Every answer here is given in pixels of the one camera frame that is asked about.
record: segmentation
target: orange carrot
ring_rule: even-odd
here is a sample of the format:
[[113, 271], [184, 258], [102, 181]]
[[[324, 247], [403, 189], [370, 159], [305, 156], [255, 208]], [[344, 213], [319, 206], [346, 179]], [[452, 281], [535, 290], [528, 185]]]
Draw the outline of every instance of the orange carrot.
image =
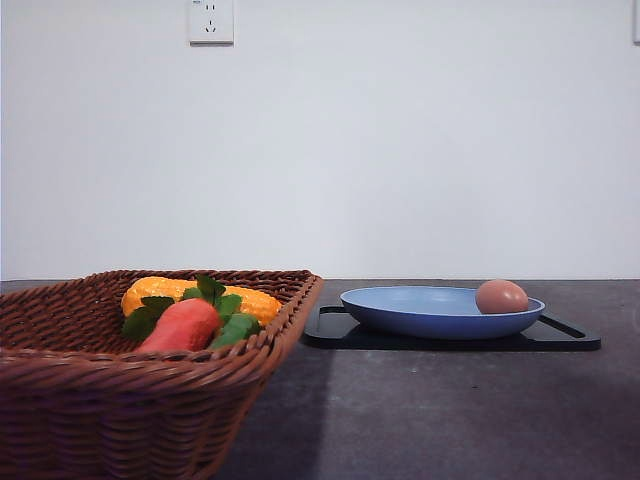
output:
[[136, 352], [197, 351], [205, 348], [222, 326], [216, 309], [201, 298], [190, 298], [167, 308]]

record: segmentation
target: wall socket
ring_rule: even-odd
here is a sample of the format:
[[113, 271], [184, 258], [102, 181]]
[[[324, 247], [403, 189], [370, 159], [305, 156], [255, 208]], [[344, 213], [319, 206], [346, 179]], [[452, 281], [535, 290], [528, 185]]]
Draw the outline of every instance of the wall socket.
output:
[[233, 45], [233, 0], [189, 0], [189, 43]]

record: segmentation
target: blue plate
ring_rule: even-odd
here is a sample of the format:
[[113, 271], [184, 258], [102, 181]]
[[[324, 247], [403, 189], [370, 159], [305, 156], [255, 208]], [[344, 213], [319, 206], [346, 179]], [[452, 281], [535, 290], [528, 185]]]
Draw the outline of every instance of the blue plate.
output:
[[340, 295], [344, 308], [367, 327], [422, 338], [481, 340], [521, 332], [535, 323], [544, 303], [529, 298], [524, 312], [482, 314], [476, 289], [372, 287]]

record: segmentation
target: brown egg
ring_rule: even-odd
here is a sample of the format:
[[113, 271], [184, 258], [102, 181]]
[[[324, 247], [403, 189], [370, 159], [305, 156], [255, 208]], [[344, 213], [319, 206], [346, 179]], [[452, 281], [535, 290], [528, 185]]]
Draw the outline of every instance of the brown egg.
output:
[[489, 280], [476, 290], [476, 305], [482, 313], [524, 312], [529, 306], [525, 291], [508, 280]]

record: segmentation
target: brown wicker basket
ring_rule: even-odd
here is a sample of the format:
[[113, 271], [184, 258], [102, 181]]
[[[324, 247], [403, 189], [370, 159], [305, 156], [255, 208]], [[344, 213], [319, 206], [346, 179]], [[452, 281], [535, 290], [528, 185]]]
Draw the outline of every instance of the brown wicker basket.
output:
[[[120, 299], [138, 278], [208, 274], [283, 307], [216, 351], [131, 353]], [[301, 271], [95, 274], [0, 297], [0, 478], [204, 479], [300, 337], [322, 279]]]

